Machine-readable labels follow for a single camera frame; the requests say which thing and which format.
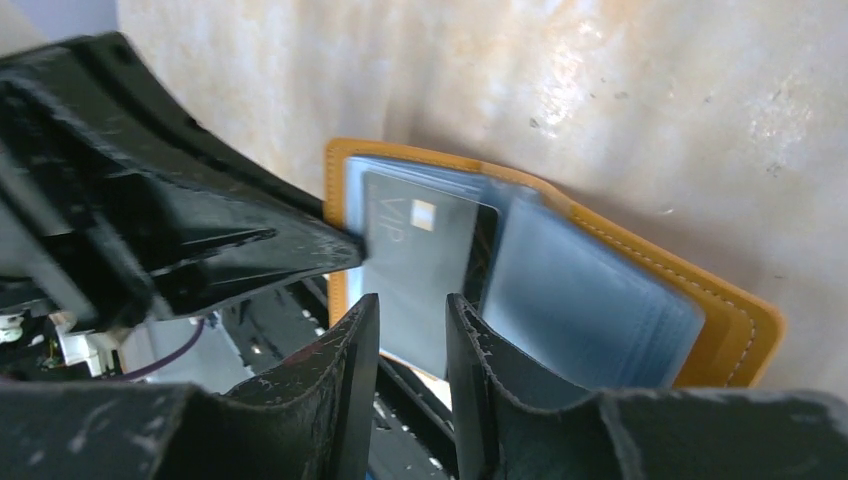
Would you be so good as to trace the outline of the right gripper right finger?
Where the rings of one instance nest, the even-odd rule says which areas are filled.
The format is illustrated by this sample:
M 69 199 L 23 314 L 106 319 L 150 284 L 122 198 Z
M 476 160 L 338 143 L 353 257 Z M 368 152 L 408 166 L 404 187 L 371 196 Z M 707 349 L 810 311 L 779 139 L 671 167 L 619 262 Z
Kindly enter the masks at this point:
M 843 479 L 847 406 L 818 391 L 589 391 L 445 307 L 462 479 Z

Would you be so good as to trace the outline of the black VIP credit card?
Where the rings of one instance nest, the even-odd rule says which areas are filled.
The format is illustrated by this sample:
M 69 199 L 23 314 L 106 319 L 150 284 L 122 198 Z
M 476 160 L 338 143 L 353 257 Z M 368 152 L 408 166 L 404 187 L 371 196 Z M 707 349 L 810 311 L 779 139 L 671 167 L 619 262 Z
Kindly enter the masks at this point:
M 379 296 L 381 348 L 432 377 L 447 376 L 445 301 L 482 300 L 499 209 L 386 174 L 363 176 L 368 259 L 362 287 Z

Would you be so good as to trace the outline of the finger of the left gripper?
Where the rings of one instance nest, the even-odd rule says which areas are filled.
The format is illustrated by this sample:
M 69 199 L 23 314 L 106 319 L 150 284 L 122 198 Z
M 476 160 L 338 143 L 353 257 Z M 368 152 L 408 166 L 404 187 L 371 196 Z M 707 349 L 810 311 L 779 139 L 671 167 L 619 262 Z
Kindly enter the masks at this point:
M 174 314 L 361 264 L 316 197 L 204 129 L 122 34 L 92 38 L 86 65 L 116 108 L 103 125 L 121 157 L 98 175 L 109 217 Z

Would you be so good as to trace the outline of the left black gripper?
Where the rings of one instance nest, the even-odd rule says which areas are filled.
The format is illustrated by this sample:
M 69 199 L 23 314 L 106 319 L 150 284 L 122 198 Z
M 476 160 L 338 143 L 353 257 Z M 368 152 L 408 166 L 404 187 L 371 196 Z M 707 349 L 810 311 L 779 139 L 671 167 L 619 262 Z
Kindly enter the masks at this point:
M 119 33 L 1 62 L 1 311 L 66 311 L 83 331 L 172 315 L 169 147 L 123 73 L 147 77 Z

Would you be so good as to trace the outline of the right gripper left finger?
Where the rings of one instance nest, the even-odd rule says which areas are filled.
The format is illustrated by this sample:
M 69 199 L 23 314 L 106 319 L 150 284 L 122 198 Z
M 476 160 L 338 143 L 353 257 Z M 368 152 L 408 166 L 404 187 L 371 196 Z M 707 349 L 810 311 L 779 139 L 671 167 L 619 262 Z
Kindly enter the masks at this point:
M 193 384 L 8 382 L 5 479 L 362 479 L 379 301 L 363 296 L 282 363 L 213 394 Z

